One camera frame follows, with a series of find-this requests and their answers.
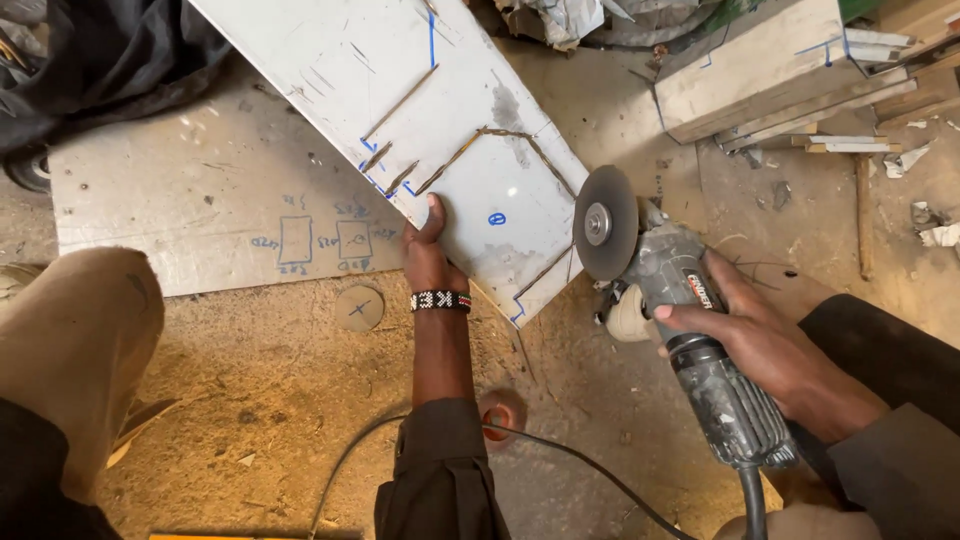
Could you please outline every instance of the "rectangle drawing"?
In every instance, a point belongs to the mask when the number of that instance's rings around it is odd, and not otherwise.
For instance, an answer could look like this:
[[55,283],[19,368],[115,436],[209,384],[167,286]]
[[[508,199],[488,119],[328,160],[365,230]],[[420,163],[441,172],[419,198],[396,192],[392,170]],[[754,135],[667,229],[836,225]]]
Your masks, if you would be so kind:
[[313,218],[309,215],[280,217],[280,253],[277,264],[298,264],[313,260]]
[[337,236],[340,238],[340,258],[373,256],[370,225],[366,221],[338,221]]

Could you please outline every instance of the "workshop floor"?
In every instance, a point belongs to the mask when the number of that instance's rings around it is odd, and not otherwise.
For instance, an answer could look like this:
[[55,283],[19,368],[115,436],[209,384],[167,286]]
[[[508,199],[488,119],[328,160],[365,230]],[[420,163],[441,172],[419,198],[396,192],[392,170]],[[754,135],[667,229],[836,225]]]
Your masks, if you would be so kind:
[[[903,179],[888,180],[882,170],[873,178],[873,282],[858,275],[853,166],[844,156],[769,151],[765,166],[751,170],[704,146],[708,238],[743,234],[960,346],[950,331],[960,315],[960,259],[952,249],[922,247],[909,218],[913,201],[951,214],[960,208],[960,133],[947,116],[925,130],[892,134],[908,149],[935,140]],[[792,200],[775,211],[772,185],[779,181],[789,182]],[[51,260],[52,212],[48,197],[0,181],[0,262]],[[369,333],[343,331],[333,319],[334,299],[354,284],[385,299],[383,321]],[[710,538],[742,511],[736,476],[713,462],[652,345],[615,343],[592,324],[593,301],[582,275],[523,329],[529,368],[504,319],[479,301],[470,315],[477,391],[516,389],[529,406],[529,431],[595,457],[684,531]],[[181,402],[103,474],[101,504],[120,533],[302,537],[348,441],[407,400],[413,331],[405,306],[398,272],[169,299],[140,398]],[[375,490],[390,477],[395,434],[382,430],[344,469],[324,515],[324,528],[338,531],[331,537],[372,538]],[[237,462],[252,453],[250,467]],[[572,458],[517,443],[494,455],[492,467],[514,538],[664,537]]]

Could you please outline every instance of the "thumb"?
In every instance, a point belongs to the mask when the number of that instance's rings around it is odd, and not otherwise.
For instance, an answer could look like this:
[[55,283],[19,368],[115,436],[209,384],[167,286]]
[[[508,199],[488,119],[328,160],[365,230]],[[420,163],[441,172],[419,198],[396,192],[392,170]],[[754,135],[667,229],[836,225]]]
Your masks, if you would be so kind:
[[426,218],[426,223],[417,234],[417,242],[421,244],[432,244],[440,237],[446,226],[446,209],[444,202],[436,193],[426,194],[426,204],[430,207],[430,214]]
[[654,318],[673,330],[705,333],[720,341],[729,339],[736,326],[732,316],[696,305],[657,306]]

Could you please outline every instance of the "brand label on grinder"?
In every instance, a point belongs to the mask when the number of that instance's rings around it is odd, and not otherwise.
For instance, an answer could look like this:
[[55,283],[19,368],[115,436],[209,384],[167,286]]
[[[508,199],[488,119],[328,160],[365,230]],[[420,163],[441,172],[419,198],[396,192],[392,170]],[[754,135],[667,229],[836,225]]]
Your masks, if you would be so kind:
[[690,283],[690,288],[693,289],[693,294],[696,295],[697,300],[704,305],[707,309],[713,309],[716,307],[716,304],[710,299],[709,294],[707,293],[707,286],[704,283],[704,277],[701,276],[696,270],[690,270],[689,268],[684,269],[684,275],[686,276],[686,281]]

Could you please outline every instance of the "grinder body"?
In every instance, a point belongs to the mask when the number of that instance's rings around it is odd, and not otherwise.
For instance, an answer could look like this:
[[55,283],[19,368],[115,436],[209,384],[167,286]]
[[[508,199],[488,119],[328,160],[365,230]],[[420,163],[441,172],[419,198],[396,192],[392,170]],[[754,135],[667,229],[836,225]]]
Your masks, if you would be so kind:
[[[704,251],[695,233],[667,219],[640,235],[621,279],[639,284],[647,313],[664,304],[726,312],[704,275]],[[780,410],[740,373],[719,341],[659,323],[658,330],[717,459],[736,468],[796,462]]]

